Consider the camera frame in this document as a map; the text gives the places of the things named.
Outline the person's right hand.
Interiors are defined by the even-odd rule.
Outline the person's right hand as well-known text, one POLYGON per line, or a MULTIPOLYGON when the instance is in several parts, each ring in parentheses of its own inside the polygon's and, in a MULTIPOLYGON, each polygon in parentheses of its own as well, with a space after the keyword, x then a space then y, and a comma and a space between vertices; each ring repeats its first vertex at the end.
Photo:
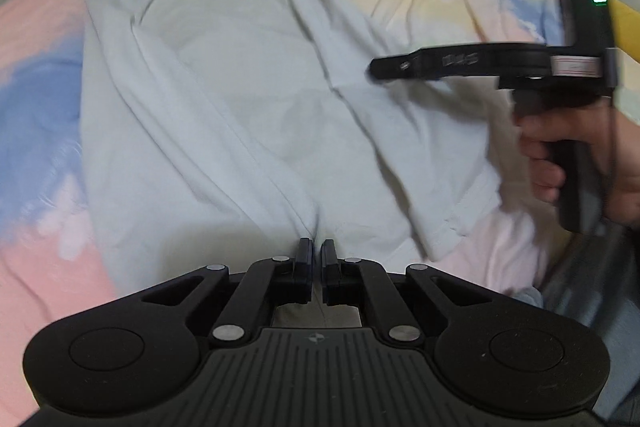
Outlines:
POLYGON ((536 199, 556 202, 566 173, 551 160, 549 145, 563 140, 590 147, 603 176, 612 181, 605 216, 619 225, 639 226, 639 126, 604 102, 515 116, 518 148, 527 158, 530 189, 536 199))

